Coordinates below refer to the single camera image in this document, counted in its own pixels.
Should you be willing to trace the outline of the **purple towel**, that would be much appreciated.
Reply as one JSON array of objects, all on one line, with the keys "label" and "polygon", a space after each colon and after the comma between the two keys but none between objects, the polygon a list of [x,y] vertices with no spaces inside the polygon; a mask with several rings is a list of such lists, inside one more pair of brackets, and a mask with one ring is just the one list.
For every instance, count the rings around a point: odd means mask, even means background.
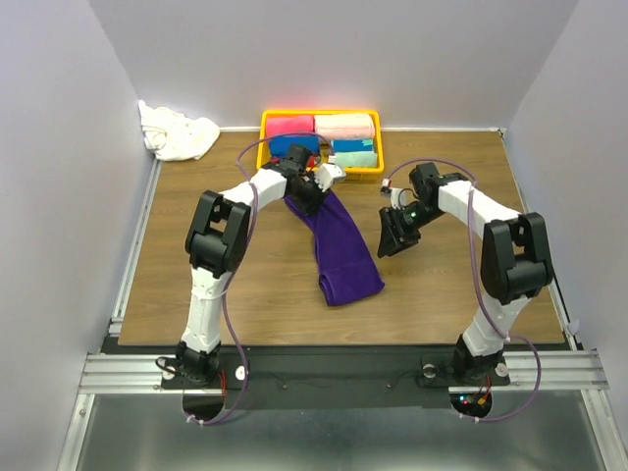
[{"label": "purple towel", "polygon": [[319,287],[329,306],[344,306],[384,289],[385,283],[361,232],[334,193],[330,192],[310,215],[290,198],[285,199],[285,204],[313,234]]}]

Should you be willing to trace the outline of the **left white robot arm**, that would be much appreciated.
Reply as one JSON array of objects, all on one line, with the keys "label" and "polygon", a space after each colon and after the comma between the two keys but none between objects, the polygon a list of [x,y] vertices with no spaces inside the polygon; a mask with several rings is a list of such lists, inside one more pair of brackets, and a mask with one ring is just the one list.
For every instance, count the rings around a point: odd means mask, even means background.
[{"label": "left white robot arm", "polygon": [[287,198],[310,215],[345,177],[332,163],[309,169],[310,157],[295,144],[285,158],[264,164],[245,182],[199,197],[184,243],[192,277],[187,322],[170,368],[196,386],[209,386],[219,375],[224,300],[260,210]]}]

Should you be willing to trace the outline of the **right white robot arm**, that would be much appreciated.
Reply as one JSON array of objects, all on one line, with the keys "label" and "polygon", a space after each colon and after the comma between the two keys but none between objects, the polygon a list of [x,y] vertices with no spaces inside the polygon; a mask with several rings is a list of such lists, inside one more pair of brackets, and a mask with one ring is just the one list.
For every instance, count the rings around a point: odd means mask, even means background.
[{"label": "right white robot arm", "polygon": [[425,158],[410,161],[410,186],[384,178],[380,193],[390,201],[379,211],[377,255],[390,257],[416,245],[423,227],[449,214],[467,228],[478,311],[456,342],[454,377],[473,383],[495,371],[510,329],[530,300],[554,276],[545,219],[521,213],[488,197],[477,178],[460,165],[449,174]]}]

